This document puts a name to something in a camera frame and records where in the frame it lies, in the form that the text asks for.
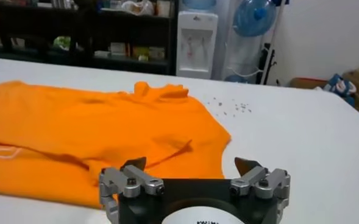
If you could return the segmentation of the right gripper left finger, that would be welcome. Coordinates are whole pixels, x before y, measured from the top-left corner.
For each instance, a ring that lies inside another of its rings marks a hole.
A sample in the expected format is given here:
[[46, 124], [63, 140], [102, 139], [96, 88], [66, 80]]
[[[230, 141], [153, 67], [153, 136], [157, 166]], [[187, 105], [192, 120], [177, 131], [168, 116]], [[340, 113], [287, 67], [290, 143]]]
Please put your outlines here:
[[119, 223], [119, 204], [114, 198], [123, 195], [126, 198], [136, 198], [142, 192], [148, 195], [161, 196], [165, 192], [162, 179], [150, 176], [144, 172], [146, 158], [131, 159], [120, 169], [103, 168], [99, 174], [99, 202], [105, 209], [110, 223]]

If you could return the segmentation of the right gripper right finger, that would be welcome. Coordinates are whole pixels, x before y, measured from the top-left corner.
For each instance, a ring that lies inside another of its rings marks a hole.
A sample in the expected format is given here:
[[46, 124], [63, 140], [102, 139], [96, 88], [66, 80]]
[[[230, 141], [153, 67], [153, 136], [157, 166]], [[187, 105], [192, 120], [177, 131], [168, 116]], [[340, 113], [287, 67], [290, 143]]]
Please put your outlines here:
[[235, 165], [239, 178], [230, 181], [230, 193], [234, 197], [253, 194], [257, 202], [274, 200], [274, 209], [265, 214], [262, 223], [280, 223], [283, 210], [289, 205], [291, 176], [286, 170], [261, 166], [257, 161], [236, 157]]

